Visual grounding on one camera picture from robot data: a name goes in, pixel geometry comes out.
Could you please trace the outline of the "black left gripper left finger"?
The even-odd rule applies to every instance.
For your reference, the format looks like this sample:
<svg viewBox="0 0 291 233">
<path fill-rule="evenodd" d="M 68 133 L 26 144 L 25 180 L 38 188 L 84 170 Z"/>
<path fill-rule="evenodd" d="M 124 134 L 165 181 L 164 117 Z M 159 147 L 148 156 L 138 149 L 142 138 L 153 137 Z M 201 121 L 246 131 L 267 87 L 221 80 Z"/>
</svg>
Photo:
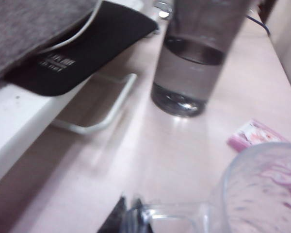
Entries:
<svg viewBox="0 0 291 233">
<path fill-rule="evenodd" d="M 121 196 L 97 233 L 118 233 L 127 211 L 126 197 Z"/>
</svg>

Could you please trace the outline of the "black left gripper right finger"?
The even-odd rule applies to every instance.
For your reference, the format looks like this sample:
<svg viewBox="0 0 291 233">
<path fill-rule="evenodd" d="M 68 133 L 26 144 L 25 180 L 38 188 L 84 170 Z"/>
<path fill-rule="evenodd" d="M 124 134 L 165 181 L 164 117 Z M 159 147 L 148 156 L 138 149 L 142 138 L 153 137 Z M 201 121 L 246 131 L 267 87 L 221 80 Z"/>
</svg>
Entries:
<svg viewBox="0 0 291 233">
<path fill-rule="evenodd" d="M 137 198 L 132 203 L 132 208 L 126 213 L 125 232 L 126 233 L 151 233 L 152 228 L 142 216 L 143 203 Z"/>
</svg>

